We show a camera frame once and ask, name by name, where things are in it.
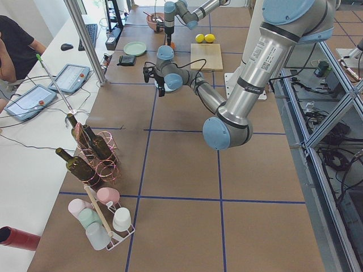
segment keyboard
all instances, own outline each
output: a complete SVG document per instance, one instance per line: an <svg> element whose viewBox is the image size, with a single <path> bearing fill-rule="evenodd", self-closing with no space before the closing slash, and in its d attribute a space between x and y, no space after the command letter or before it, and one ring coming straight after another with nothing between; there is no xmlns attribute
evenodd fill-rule
<svg viewBox="0 0 363 272"><path fill-rule="evenodd" d="M90 35L93 47L96 47L97 24L86 24L85 26L88 31L88 34ZM78 51L85 51L85 47L83 46L82 41L80 39L79 39Z"/></svg>

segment cardboard table surface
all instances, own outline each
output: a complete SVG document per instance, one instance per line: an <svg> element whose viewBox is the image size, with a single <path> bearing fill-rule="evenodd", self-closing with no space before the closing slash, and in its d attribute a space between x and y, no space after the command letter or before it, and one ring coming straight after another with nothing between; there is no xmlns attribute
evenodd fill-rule
<svg viewBox="0 0 363 272"><path fill-rule="evenodd" d="M256 103L255 135L246 145L212 150L201 133L211 114L193 91L158 97L154 82L143 81L145 62L155 63L164 40L146 25L143 11L152 9L130 12L109 82L87 120L117 143L121 175L110 186L119 190L136 231L110 252L93 250L67 210L72 199L87 199L68 174L29 271L324 271L274 97ZM195 31L177 25L175 61L188 63L195 34L212 30L224 72L232 73L227 69L240 62L249 17L246 8L225 7ZM133 67L116 66L131 41L145 42L147 52ZM205 77L225 95L222 72Z"/></svg>

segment green plate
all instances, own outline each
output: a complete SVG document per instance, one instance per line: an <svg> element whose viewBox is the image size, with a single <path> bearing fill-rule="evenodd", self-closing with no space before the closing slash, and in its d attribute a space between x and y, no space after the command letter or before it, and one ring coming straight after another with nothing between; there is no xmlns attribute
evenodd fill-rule
<svg viewBox="0 0 363 272"><path fill-rule="evenodd" d="M133 41L124 46L124 52L131 56L140 56L146 51L146 44L140 41Z"/></svg>

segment wooden cutting board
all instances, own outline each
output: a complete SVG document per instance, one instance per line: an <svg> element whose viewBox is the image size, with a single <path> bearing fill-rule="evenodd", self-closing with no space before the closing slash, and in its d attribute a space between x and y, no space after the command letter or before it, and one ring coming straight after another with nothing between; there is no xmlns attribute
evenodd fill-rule
<svg viewBox="0 0 363 272"><path fill-rule="evenodd" d="M220 44L191 44L191 62L199 60L201 58L206 59L202 71L213 70L222 71L222 53ZM204 64L204 61L198 61L191 64L192 70L199 70Z"/></svg>

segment green glass bottle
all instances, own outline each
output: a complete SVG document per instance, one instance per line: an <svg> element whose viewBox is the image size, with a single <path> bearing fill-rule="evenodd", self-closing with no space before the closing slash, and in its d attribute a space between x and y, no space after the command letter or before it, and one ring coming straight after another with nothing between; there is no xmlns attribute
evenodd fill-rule
<svg viewBox="0 0 363 272"><path fill-rule="evenodd" d="M82 152L86 156L87 160L89 162L92 161L95 158L95 156L94 156L92 150L90 150L90 146L88 145L88 137L87 137L87 134L83 131L83 126L81 125L80 132L83 132L84 137L79 137L79 139L77 140L75 130L74 130L75 126L78 123L77 119L71 113L67 114L67 119L69 120L70 124L72 125L71 133L72 133L73 138L78 143L78 146L82 149Z"/></svg>
<svg viewBox="0 0 363 272"><path fill-rule="evenodd" d="M56 154L66 161L68 171L84 184L91 186L94 190L99 189L104 184L102 178L81 157L71 156L61 147L56 149Z"/></svg>
<svg viewBox="0 0 363 272"><path fill-rule="evenodd" d="M116 157L112 153L111 149L109 148L103 137L100 135L96 135L88 125L83 125L83 129L90 139L88 144L93 149L93 151L95 151L96 156L100 160L107 160L104 162L105 165L110 165L112 164L112 162L116 164Z"/></svg>

